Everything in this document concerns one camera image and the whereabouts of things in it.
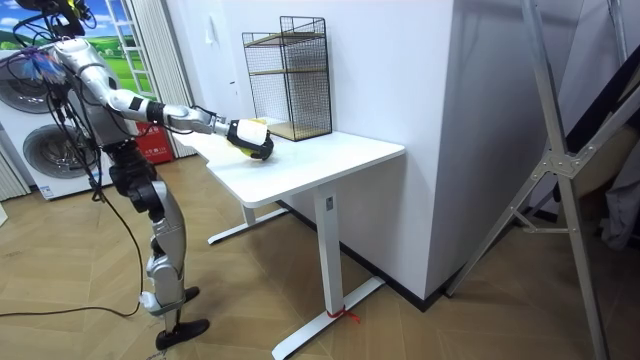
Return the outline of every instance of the metal wire rack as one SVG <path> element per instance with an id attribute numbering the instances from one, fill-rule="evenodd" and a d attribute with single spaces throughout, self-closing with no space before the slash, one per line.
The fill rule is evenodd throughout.
<path id="1" fill-rule="evenodd" d="M 243 33 L 256 117 L 283 138 L 329 134 L 331 95 L 325 20 L 280 17 L 279 33 Z"/>

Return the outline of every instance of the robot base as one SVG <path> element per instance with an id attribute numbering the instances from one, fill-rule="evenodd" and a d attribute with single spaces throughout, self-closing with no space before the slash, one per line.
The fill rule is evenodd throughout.
<path id="1" fill-rule="evenodd" d="M 198 296 L 198 294 L 200 294 L 200 289 L 197 286 L 186 289 L 185 302 L 189 302 L 189 300 Z M 191 340 L 194 337 L 203 334 L 207 329 L 209 329 L 209 320 L 207 319 L 180 323 L 173 333 L 167 334 L 166 331 L 162 331 L 158 334 L 156 337 L 156 349 L 168 349 L 173 345 Z"/>

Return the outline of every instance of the desk leg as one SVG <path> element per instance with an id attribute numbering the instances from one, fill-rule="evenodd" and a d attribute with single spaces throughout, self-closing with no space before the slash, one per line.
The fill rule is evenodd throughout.
<path id="1" fill-rule="evenodd" d="M 287 358 L 339 318 L 339 316 L 330 317 L 329 314 L 339 314 L 343 308 L 346 310 L 351 309 L 384 284 L 382 279 L 373 277 L 349 295 L 343 297 L 335 185 L 328 183 L 314 188 L 313 199 L 316 210 L 316 224 L 318 226 L 324 302 L 327 311 L 318 315 L 278 344 L 271 352 L 276 360 Z"/>
<path id="2" fill-rule="evenodd" d="M 230 236 L 233 236 L 241 231 L 244 231 L 252 226 L 258 225 L 260 223 L 263 223 L 269 219 L 272 219 L 278 215 L 284 214 L 289 212 L 289 210 L 285 209 L 285 208 L 280 208 L 276 211 L 272 211 L 266 215 L 260 216 L 259 218 L 256 219 L 256 215 L 253 211 L 253 209 L 247 208 L 244 205 L 240 205 L 242 207 L 242 215 L 244 217 L 244 224 L 242 225 L 238 225 L 236 227 L 234 227 L 233 229 L 229 229 L 227 231 L 223 231 L 219 234 L 213 235 L 212 237 L 209 238 L 209 240 L 207 240 L 207 242 L 209 243 L 209 245 L 213 245 L 214 243 L 220 241 L 220 240 L 224 240 Z"/>

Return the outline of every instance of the cable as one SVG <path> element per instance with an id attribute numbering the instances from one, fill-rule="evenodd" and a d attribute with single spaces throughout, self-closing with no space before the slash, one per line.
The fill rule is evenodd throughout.
<path id="1" fill-rule="evenodd" d="M 106 196 L 104 196 L 104 194 L 103 194 L 103 199 L 105 200 L 107 205 L 111 208 L 113 213 L 116 214 L 118 219 L 120 219 L 120 222 L 122 222 L 122 225 L 124 225 L 124 227 L 127 229 L 127 232 L 129 233 L 129 236 L 131 237 L 131 241 L 133 241 L 133 244 L 136 247 L 136 252 L 138 254 L 138 265 L 139 265 L 139 268 L 140 268 L 140 293 L 142 293 L 143 286 L 144 286 L 144 281 L 143 281 L 143 278 L 142 278 L 142 254 L 140 252 L 140 246 L 138 245 L 138 242 L 136 241 L 135 236 L 133 235 L 133 232 L 131 231 L 131 228 L 129 227 L 127 222 L 122 218 L 120 213 L 118 213 L 118 210 L 116 210 L 116 208 L 113 206 L 113 204 L 111 204 L 111 201 L 109 201 L 109 199 Z M 138 302 L 136 304 L 136 308 L 133 309 L 133 311 L 131 311 L 129 313 L 122 313 L 122 312 L 120 312 L 118 310 L 110 309 L 108 307 L 103 307 L 103 306 L 83 306 L 83 307 L 79 307 L 79 308 L 65 309 L 65 310 L 58 310 L 58 311 L 4 313 L 4 314 L 0 314 L 0 317 L 57 315 L 57 314 L 68 314 L 68 313 L 72 313 L 72 312 L 85 311 L 85 310 L 103 310 L 103 311 L 108 311 L 108 312 L 110 312 L 112 314 L 118 315 L 120 317 L 126 318 L 126 317 L 134 315 L 135 313 L 138 312 L 138 310 L 140 310 L 140 302 Z"/>
<path id="2" fill-rule="evenodd" d="M 93 19 L 93 27 L 89 26 L 87 24 L 87 20 L 82 20 L 82 23 L 84 24 L 84 26 L 86 26 L 89 29 L 95 29 L 98 26 L 98 21 L 96 20 L 96 17 L 93 15 L 93 12 L 90 9 L 87 9 L 87 14 L 89 14 L 89 19 Z"/>
<path id="3" fill-rule="evenodd" d="M 47 97 L 46 97 L 45 101 L 47 103 L 47 107 L 49 108 L 49 113 L 50 113 L 53 121 L 55 122 L 55 124 L 58 126 L 59 129 L 62 130 L 62 132 L 67 137 L 67 140 L 72 145 L 72 149 L 71 149 L 72 152 L 74 153 L 74 155 L 76 156 L 76 158 L 78 159 L 78 161 L 82 165 L 82 168 L 84 169 L 84 171 L 87 173 L 87 175 L 89 177 L 89 183 L 90 183 L 92 189 L 94 190 L 94 196 L 92 197 L 92 200 L 93 201 L 104 202 L 109 206 L 111 211 L 113 211 L 113 213 L 116 215 L 116 217 L 120 220 L 122 225 L 127 230 L 127 233 L 129 234 L 129 237 L 131 238 L 131 241 L 133 242 L 133 244 L 135 246 L 136 254 L 138 256 L 138 275 L 139 275 L 139 279 L 140 279 L 139 293 L 142 293 L 142 291 L 144 290 L 144 278 L 142 276 L 143 263 L 142 263 L 142 253 L 140 251 L 140 246 L 138 245 L 138 242 L 137 242 L 137 240 L 136 240 L 136 238 L 135 238 L 135 236 L 133 234 L 133 231 L 129 227 L 129 224 L 127 224 L 127 222 L 124 220 L 122 215 L 120 215 L 118 210 L 113 206 L 111 201 L 109 201 L 109 199 L 107 198 L 107 196 L 103 192 L 103 187 L 102 187 L 102 161 L 101 161 L 102 153 L 101 153 L 100 149 L 96 146 L 95 133 L 93 131 L 93 128 L 92 128 L 90 123 L 86 122 L 86 126 L 84 126 L 84 128 L 88 133 L 89 140 L 91 141 L 91 143 L 88 144 L 88 145 L 94 148 L 93 151 L 94 151 L 94 153 L 96 155 L 95 157 L 97 159 L 97 168 L 98 168 L 98 174 L 99 174 L 98 175 L 98 180 L 96 180 L 93 177 L 93 174 L 91 172 L 91 168 L 87 164 L 86 153 L 84 152 L 84 150 L 80 149 L 80 146 L 78 145 L 79 140 L 78 139 L 74 140 L 74 138 L 69 133 L 69 129 L 64 124 L 65 119 L 64 119 L 64 115 L 62 114 L 62 110 L 60 109 L 60 106 L 59 106 L 60 104 L 58 104 L 55 107 L 55 109 L 52 108 L 52 105 L 54 105 L 53 104 L 54 99 L 53 99 L 52 94 L 54 94 L 55 92 L 54 92 L 54 89 L 51 88 L 51 86 L 58 86 L 58 85 L 51 85 L 50 86 L 50 84 L 48 84 L 46 82 L 44 82 L 44 85 L 47 87 L 47 90 L 48 90 Z M 85 107 L 85 105 L 84 105 L 84 103 L 82 101 L 80 101 L 80 105 L 82 107 L 82 112 L 83 112 L 84 118 L 88 119 L 87 110 L 86 110 L 86 107 Z M 65 106 L 68 106 L 68 108 L 66 108 L 66 109 L 70 110 L 70 111 L 67 111 L 67 116 L 71 119 L 71 121 L 74 123 L 74 125 L 76 126 L 77 129 L 81 129 L 83 127 L 84 123 L 81 120 L 78 119 L 78 113 L 77 113 L 76 109 L 73 108 L 73 105 L 69 104 L 68 102 L 65 102 Z M 133 311 L 129 312 L 129 313 L 123 313 L 123 312 L 120 312 L 120 311 L 117 311 L 117 310 L 114 310 L 114 309 L 110 309 L 110 308 L 107 308 L 107 307 L 102 307 L 102 306 L 83 306 L 83 307 L 65 309 L 65 310 L 58 310 L 58 311 L 0 313 L 0 317 L 56 315 L 56 314 L 67 314 L 67 313 L 85 311 L 85 310 L 102 310 L 102 311 L 107 311 L 107 312 L 110 312 L 112 314 L 118 315 L 120 317 L 129 317 L 129 316 L 132 316 L 135 313 L 137 313 L 139 309 L 140 309 L 140 302 L 137 302 L 135 309 Z"/>

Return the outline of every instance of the yellow object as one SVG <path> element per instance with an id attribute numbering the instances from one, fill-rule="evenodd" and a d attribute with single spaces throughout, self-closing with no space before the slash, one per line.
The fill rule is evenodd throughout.
<path id="1" fill-rule="evenodd" d="M 257 123 L 262 124 L 262 125 L 267 125 L 267 121 L 264 120 L 264 119 L 253 118 L 253 119 L 247 119 L 247 120 L 253 121 L 253 122 L 257 122 Z M 236 147 L 231 142 L 229 142 L 229 145 L 231 145 L 233 147 Z M 238 149 L 240 149 L 240 151 L 242 151 L 242 153 L 247 155 L 248 157 L 251 157 L 251 154 L 253 154 L 255 152 L 255 151 L 253 151 L 251 149 L 247 149 L 247 148 L 243 148 L 243 147 L 238 147 Z"/>

